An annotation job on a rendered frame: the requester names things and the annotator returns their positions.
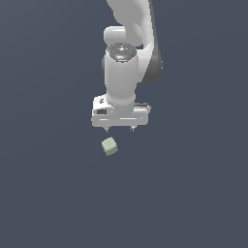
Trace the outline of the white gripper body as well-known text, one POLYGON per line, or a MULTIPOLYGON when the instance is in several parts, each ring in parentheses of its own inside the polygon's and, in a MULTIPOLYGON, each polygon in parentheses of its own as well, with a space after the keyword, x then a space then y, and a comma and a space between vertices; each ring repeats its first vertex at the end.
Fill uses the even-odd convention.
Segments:
POLYGON ((129 106, 117 106, 108 102, 107 96, 97 96, 93 100, 92 126, 110 128, 129 126, 136 128, 146 125, 151 106, 148 103, 133 103, 129 106))

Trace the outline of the pale green cube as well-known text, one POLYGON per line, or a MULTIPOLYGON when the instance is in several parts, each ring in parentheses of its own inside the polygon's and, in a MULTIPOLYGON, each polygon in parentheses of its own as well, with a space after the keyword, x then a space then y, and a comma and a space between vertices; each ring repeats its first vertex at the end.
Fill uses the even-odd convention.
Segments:
POLYGON ((102 147, 107 156, 114 154, 118 150, 117 144, 115 140, 113 139, 113 137, 103 140, 102 147))

